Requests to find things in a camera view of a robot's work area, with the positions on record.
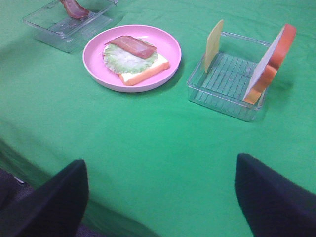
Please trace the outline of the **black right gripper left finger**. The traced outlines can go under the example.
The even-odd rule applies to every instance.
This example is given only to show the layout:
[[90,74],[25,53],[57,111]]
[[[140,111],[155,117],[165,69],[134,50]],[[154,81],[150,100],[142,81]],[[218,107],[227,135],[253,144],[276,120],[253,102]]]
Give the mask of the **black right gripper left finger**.
[[45,184],[0,212],[2,237],[74,237],[89,196],[84,160],[71,162]]

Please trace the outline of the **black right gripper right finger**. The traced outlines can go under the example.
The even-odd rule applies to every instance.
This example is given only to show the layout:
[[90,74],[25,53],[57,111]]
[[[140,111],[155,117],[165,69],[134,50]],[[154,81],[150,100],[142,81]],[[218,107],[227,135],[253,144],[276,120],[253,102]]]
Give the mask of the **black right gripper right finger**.
[[235,193],[255,237],[314,237],[316,196],[249,154],[238,154]]

